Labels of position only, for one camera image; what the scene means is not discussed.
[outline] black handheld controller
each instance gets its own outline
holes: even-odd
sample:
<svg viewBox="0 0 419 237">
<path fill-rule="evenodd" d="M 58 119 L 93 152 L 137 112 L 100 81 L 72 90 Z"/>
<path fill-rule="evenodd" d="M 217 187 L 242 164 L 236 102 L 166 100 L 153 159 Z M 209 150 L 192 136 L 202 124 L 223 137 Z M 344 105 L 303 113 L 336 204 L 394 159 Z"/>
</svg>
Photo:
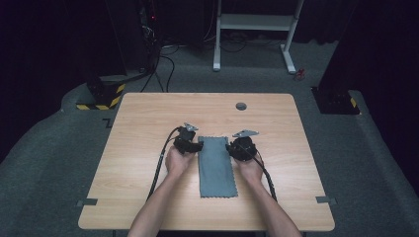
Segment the black handheld controller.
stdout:
<svg viewBox="0 0 419 237">
<path fill-rule="evenodd" d="M 203 150 L 204 142 L 200 141 L 198 143 L 192 142 L 195 137 L 195 130 L 198 130 L 196 127 L 185 122 L 185 126 L 178 128 L 179 135 L 175 137 L 173 145 L 179 150 L 180 153 L 185 154 L 185 152 L 194 153 Z"/>
<path fill-rule="evenodd" d="M 228 154 L 236 160 L 239 161 L 248 161 L 255 157 L 258 150 L 256 149 L 256 145 L 253 143 L 252 138 L 250 135 L 258 134 L 257 131 L 251 130 L 242 130 L 233 135 L 233 137 L 237 137 L 233 142 L 230 144 L 225 144 L 225 148 L 228 151 Z"/>
</svg>

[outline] wooden table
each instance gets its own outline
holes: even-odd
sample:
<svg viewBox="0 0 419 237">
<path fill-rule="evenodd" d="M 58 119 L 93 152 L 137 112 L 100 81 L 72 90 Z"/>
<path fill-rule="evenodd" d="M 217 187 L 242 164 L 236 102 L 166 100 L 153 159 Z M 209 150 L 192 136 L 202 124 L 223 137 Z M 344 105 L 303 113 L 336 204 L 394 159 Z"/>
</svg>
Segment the wooden table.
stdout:
<svg viewBox="0 0 419 237">
<path fill-rule="evenodd" d="M 237 103 L 247 109 L 239 111 Z M 124 95 L 108 143 L 83 207 L 83 229 L 129 229 L 144 205 L 158 157 L 170 131 L 184 122 L 198 136 L 227 136 L 250 129 L 280 205 L 300 231 L 329 231 L 334 220 L 314 164 L 293 97 L 288 94 L 128 93 Z M 200 198 L 198 159 L 175 189 L 165 230 L 265 230 L 253 198 L 233 165 L 238 197 Z M 159 182 L 166 176 L 164 166 Z M 268 189 L 265 177 L 263 183 Z"/>
</svg>

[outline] gray carpet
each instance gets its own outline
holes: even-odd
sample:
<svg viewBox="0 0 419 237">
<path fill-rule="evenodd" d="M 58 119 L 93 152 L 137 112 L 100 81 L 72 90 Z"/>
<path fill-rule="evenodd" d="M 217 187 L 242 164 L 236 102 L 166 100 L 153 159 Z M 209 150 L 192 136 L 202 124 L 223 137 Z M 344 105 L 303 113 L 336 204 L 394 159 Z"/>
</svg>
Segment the gray carpet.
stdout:
<svg viewBox="0 0 419 237">
<path fill-rule="evenodd" d="M 296 67 L 306 71 L 302 81 L 288 74 L 277 44 L 222 51 L 220 72 L 212 72 L 213 50 L 180 47 L 168 55 L 176 63 L 169 91 L 292 94 L 324 190 L 338 202 L 331 206 L 336 228 L 307 236 L 419 236 L 418 197 L 383 143 L 361 93 L 350 92 L 359 116 L 322 115 L 311 95 L 335 46 L 292 44 Z M 163 84 L 170 70 L 170 61 L 161 58 L 157 72 Z M 127 83 L 124 93 L 139 92 L 145 81 Z M 103 119 L 114 119 L 118 111 L 77 111 L 84 91 L 80 85 L 68 92 L 61 110 L 30 129 L 1 164 L 1 237 L 112 236 L 111 230 L 86 231 L 77 224 L 81 208 L 75 203 L 87 196 L 110 133 Z M 144 91 L 160 91 L 155 77 Z"/>
</svg>

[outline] white metal stand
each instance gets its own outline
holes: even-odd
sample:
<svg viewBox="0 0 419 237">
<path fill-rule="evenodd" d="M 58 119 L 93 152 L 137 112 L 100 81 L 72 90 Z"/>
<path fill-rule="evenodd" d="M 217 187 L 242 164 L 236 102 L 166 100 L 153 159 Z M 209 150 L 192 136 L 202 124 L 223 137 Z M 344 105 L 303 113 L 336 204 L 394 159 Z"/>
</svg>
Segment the white metal stand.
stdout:
<svg viewBox="0 0 419 237">
<path fill-rule="evenodd" d="M 295 74 L 293 60 L 290 56 L 290 45 L 293 41 L 296 24 L 298 23 L 299 13 L 301 12 L 304 0 L 298 0 L 295 12 L 292 16 L 272 16 L 272 15 L 243 15 L 243 14 L 222 14 L 221 0 L 218 0 L 218 10 L 216 18 L 216 39 L 213 54 L 213 70 L 221 69 L 220 38 L 221 29 L 235 30 L 260 30 L 260 31 L 279 31 L 289 32 L 286 44 L 281 44 L 281 53 L 290 74 Z"/>
</svg>

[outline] yellow and black hazard tape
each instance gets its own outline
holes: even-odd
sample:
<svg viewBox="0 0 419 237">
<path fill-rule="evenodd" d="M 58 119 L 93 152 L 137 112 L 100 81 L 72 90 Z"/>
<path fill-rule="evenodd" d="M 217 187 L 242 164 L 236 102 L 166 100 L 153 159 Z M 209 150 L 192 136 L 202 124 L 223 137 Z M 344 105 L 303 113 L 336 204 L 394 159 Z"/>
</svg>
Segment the yellow and black hazard tape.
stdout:
<svg viewBox="0 0 419 237">
<path fill-rule="evenodd" d="M 100 111 L 107 111 L 107 110 L 113 110 L 118 102 L 121 99 L 121 95 L 123 93 L 124 88 L 126 87 L 126 84 L 122 84 L 118 87 L 115 97 L 112 99 L 111 103 L 109 105 L 98 105 L 98 104 L 77 104 L 77 109 L 81 111 L 90 111 L 90 110 L 100 110 Z"/>
</svg>

